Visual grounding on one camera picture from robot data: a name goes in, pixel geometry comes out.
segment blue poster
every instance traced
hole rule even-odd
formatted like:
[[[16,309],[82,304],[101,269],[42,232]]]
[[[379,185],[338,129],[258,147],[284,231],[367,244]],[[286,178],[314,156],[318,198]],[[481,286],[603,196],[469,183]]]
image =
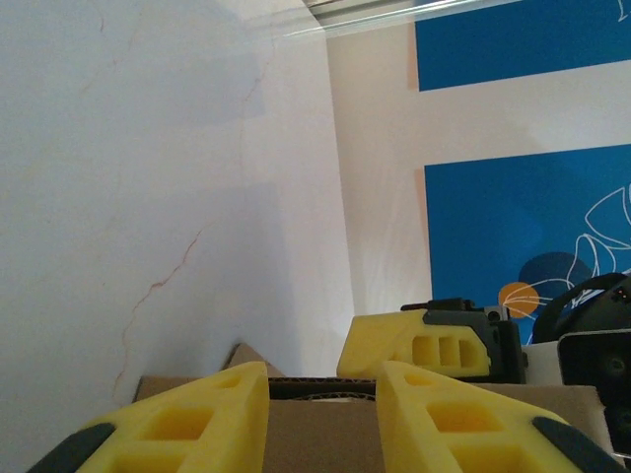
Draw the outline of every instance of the blue poster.
[[[503,304],[524,344],[553,298],[631,273],[631,145],[427,166],[425,181],[434,299]]]
[[[631,0],[522,0],[416,23],[421,91],[631,59]]]

